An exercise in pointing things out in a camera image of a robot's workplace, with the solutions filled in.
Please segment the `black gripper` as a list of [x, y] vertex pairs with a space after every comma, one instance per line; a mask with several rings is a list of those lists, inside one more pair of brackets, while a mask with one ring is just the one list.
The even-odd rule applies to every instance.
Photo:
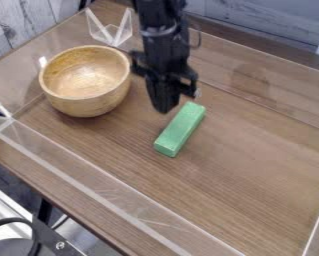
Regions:
[[143, 50], [133, 50], [133, 71], [146, 79], [154, 108], [169, 113], [181, 95], [195, 97], [198, 73], [189, 65], [190, 44], [187, 29], [141, 31]]

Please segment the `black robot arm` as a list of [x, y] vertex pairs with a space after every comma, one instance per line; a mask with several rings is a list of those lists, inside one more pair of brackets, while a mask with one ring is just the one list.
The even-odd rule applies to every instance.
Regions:
[[190, 44], [186, 0], [133, 0], [133, 5], [143, 50], [130, 52], [131, 70], [146, 80], [154, 108], [169, 113], [179, 104], [181, 95], [195, 97], [198, 73], [189, 65], [189, 57], [202, 38]]

